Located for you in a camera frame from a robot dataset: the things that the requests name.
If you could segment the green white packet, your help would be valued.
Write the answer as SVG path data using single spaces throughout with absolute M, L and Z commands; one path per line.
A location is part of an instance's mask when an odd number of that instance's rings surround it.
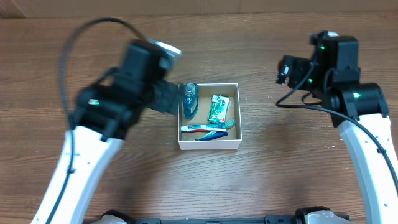
M 229 108 L 230 99 L 222 95 L 211 97 L 211 106 L 208 114 L 208 121 L 211 123 L 224 123 Z

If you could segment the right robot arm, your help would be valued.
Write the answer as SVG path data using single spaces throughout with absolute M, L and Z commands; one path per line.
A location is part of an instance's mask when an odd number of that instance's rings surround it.
M 310 58 L 284 55 L 276 83 L 317 99 L 299 108 L 330 114 L 351 156 L 367 223 L 397 223 L 397 154 L 381 87 L 361 83 L 359 41 L 323 31 L 310 36 Z

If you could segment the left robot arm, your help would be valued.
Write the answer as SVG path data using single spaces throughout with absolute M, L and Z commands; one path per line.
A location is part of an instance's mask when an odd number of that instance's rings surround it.
M 104 170 L 144 109 L 178 113 L 183 86 L 164 77 L 180 56 L 180 49 L 169 44 L 135 40 L 120 66 L 79 92 L 60 159 L 32 223 L 83 222 Z

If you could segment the green white toothbrush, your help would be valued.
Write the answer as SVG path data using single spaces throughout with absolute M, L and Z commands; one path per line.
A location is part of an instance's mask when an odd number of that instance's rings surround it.
M 231 129 L 231 128 L 233 128 L 235 125 L 236 125 L 236 122 L 235 122 L 234 119 L 231 119 L 231 120 L 225 122 L 225 128 L 226 128 L 226 129 Z

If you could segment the blue mouthwash bottle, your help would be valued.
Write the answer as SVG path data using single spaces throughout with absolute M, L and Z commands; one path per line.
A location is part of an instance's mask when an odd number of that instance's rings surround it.
M 198 110 L 198 85 L 188 82 L 184 88 L 183 112 L 186 119 L 193 119 Z

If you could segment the green white toothpaste tube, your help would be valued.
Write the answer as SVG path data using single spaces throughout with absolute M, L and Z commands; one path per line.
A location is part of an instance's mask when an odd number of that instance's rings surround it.
M 194 133 L 194 132 L 223 132 L 226 131 L 226 126 L 223 123 L 217 124 L 196 124 L 196 125 L 188 125 L 182 126 L 180 128 L 181 132 L 183 133 Z

